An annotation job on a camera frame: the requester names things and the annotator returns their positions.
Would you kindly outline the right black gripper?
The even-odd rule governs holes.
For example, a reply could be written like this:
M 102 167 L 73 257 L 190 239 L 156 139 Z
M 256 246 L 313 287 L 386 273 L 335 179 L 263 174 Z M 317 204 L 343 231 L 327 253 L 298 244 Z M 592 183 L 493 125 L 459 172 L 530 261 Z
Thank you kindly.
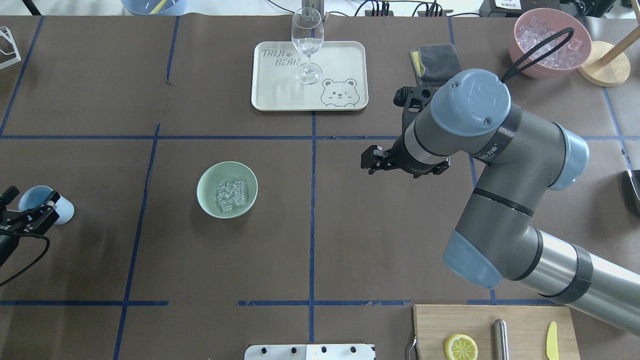
M 400 169 L 417 179 L 423 175 L 439 175 L 450 168 L 450 158 L 425 150 L 418 142 L 414 121 L 430 104 L 436 90 L 429 85 L 403 86 L 393 98 L 393 104 L 402 107 L 402 133 L 393 146 L 384 150 L 371 145 L 361 153 L 360 168 L 368 174 L 376 171 Z

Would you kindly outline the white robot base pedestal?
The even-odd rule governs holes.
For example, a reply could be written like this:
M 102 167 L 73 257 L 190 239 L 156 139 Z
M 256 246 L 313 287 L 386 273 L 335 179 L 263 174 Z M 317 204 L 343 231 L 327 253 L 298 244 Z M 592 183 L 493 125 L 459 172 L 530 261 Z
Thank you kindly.
M 375 360 L 375 346 L 365 343 L 254 344 L 245 360 Z

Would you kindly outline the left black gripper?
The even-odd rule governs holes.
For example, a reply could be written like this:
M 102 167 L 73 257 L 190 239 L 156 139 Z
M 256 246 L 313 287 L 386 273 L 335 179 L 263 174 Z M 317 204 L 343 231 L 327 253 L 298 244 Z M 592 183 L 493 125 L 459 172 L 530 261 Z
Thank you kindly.
M 46 255 L 50 248 L 51 240 L 46 237 L 46 232 L 50 230 L 58 219 L 55 211 L 55 201 L 60 198 L 57 191 L 50 194 L 48 204 L 39 205 L 35 208 L 24 211 L 10 210 L 7 207 L 16 199 L 19 189 L 16 186 L 9 186 L 1 194 L 1 222 L 0 222 L 0 264 L 5 262 L 13 255 L 18 248 L 20 239 L 32 238 L 42 239 L 45 241 L 45 249 L 35 260 L 36 264 Z

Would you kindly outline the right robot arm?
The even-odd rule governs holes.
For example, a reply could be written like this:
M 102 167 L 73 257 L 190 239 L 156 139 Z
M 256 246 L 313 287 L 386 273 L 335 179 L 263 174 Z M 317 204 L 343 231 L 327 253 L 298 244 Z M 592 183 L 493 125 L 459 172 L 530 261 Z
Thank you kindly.
M 435 91 L 393 146 L 372 145 L 360 166 L 441 174 L 465 152 L 485 164 L 443 255 L 455 274 L 484 289 L 514 281 L 620 330 L 639 334 L 639 275 L 531 225 L 546 191 L 569 187 L 589 162 L 586 141 L 512 103 L 485 69 L 454 75 Z

